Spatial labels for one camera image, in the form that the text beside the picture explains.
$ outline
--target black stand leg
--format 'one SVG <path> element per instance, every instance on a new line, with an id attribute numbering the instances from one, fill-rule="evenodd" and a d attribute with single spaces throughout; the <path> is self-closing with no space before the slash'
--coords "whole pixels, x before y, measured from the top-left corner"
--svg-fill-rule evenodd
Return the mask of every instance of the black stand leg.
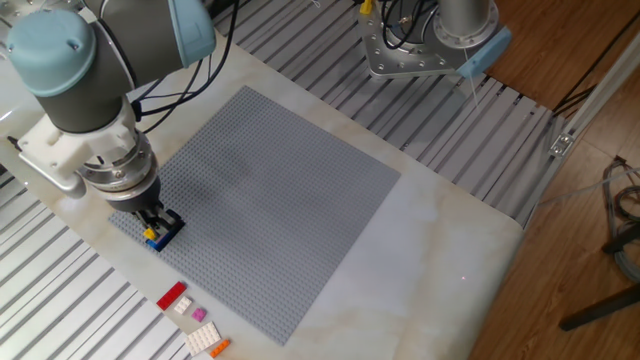
<path id="1" fill-rule="evenodd" d="M 632 242 L 635 239 L 640 238 L 640 223 L 634 224 L 632 227 L 618 234 L 613 241 L 607 243 L 602 247 L 602 251 L 607 254 L 613 254 L 614 252 L 621 251 L 622 247 Z"/>
<path id="2" fill-rule="evenodd" d="M 610 296 L 586 309 L 567 316 L 560 321 L 560 329 L 570 331 L 601 317 L 613 314 L 629 305 L 640 302 L 640 284 Z"/>

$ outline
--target red lego brick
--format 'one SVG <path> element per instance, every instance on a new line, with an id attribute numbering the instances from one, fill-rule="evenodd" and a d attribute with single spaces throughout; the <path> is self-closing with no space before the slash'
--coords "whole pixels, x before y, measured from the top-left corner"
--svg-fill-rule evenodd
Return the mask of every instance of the red lego brick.
<path id="1" fill-rule="evenodd" d="M 171 303 L 176 301 L 176 299 L 179 298 L 186 289 L 187 287 L 178 281 L 169 291 L 167 291 L 166 294 L 162 296 L 160 300 L 158 300 L 156 304 L 160 306 L 162 311 L 167 310 Z"/>

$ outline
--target silver cylinder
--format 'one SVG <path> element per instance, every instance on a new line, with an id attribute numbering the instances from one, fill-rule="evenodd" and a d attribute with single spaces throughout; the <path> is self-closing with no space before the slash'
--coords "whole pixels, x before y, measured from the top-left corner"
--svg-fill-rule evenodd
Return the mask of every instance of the silver cylinder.
<path id="1" fill-rule="evenodd" d="M 484 29 L 489 21 L 490 0 L 438 0 L 443 29 L 464 38 Z"/>

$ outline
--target white cable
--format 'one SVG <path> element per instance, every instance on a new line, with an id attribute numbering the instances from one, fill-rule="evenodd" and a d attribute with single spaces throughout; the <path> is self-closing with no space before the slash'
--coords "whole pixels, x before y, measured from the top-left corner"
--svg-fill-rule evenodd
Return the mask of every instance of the white cable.
<path id="1" fill-rule="evenodd" d="M 599 186 L 602 186 L 604 184 L 610 183 L 613 180 L 619 179 L 619 178 L 621 178 L 623 176 L 626 176 L 626 175 L 629 175 L 631 173 L 638 172 L 638 171 L 640 171 L 640 168 L 633 168 L 633 169 L 627 170 L 627 171 L 625 171 L 623 173 L 611 176 L 611 177 L 609 177 L 609 178 L 607 178 L 605 180 L 600 181 L 599 183 L 593 184 L 593 185 L 588 186 L 586 188 L 582 188 L 580 190 L 576 190 L 576 191 L 570 192 L 568 194 L 564 194 L 564 195 L 560 195 L 560 196 L 554 197 L 553 199 L 549 199 L 549 200 L 547 200 L 545 202 L 541 202 L 541 203 L 538 204 L 538 206 L 551 205 L 553 203 L 557 203 L 558 201 L 562 201 L 562 200 L 564 200 L 566 198 L 570 198 L 570 197 L 575 196 L 575 195 L 583 194 L 583 193 L 585 193 L 587 191 L 591 191 L 593 189 L 596 189 Z"/>

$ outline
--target marble table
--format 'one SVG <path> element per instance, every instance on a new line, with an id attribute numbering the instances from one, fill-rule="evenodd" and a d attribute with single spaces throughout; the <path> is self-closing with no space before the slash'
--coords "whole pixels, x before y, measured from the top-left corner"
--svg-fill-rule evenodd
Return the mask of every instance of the marble table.
<path id="1" fill-rule="evenodd" d="M 219 47 L 214 64 L 221 53 Z M 42 110 L 25 95 L 9 66 L 6 61 L 0 64 L 0 163 L 152 301 L 176 281 L 184 281 L 108 223 L 113 210 L 95 191 L 69 199 L 20 161 L 4 138 L 22 135 Z M 171 75 L 156 92 L 182 91 L 191 71 Z M 245 85 L 396 169 L 401 177 L 284 347 L 202 289 L 189 287 L 189 295 L 233 342 L 222 358 L 465 359 L 521 241 L 520 225 L 235 45 L 212 86 L 150 134 L 160 163 Z M 166 102 L 146 103 L 151 107 Z M 139 127 L 145 129 L 155 119 L 145 119 Z M 199 327 L 171 309 L 166 315 L 187 333 Z"/>

